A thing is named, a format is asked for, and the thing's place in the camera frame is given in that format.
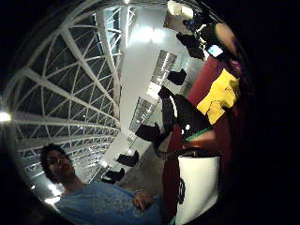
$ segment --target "white steel truss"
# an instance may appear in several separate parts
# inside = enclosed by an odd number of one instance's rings
[[[55,143],[66,150],[81,179],[91,182],[121,129],[120,68],[134,7],[86,10],[98,2],[76,7],[4,90],[17,134],[15,151],[31,179],[43,174],[40,149]]]

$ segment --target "man's hand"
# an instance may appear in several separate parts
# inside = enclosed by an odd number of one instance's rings
[[[140,191],[133,196],[132,202],[134,206],[143,211],[153,202],[153,199],[146,191]]]

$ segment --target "phone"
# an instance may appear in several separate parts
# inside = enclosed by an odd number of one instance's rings
[[[218,45],[212,45],[211,47],[208,48],[207,51],[214,57],[217,57],[217,56],[221,55],[222,53],[224,53],[224,51],[222,51]]]

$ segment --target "yellow shirt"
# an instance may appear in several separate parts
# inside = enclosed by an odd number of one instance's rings
[[[202,114],[207,114],[209,123],[213,125],[225,113],[222,107],[231,108],[239,96],[239,80],[224,68],[212,83],[207,96],[197,105],[197,109]]]

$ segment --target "blue t-shirt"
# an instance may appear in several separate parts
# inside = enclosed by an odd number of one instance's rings
[[[159,196],[141,211],[132,203],[133,194],[116,185],[95,182],[61,197],[55,206],[74,224],[161,224]]]

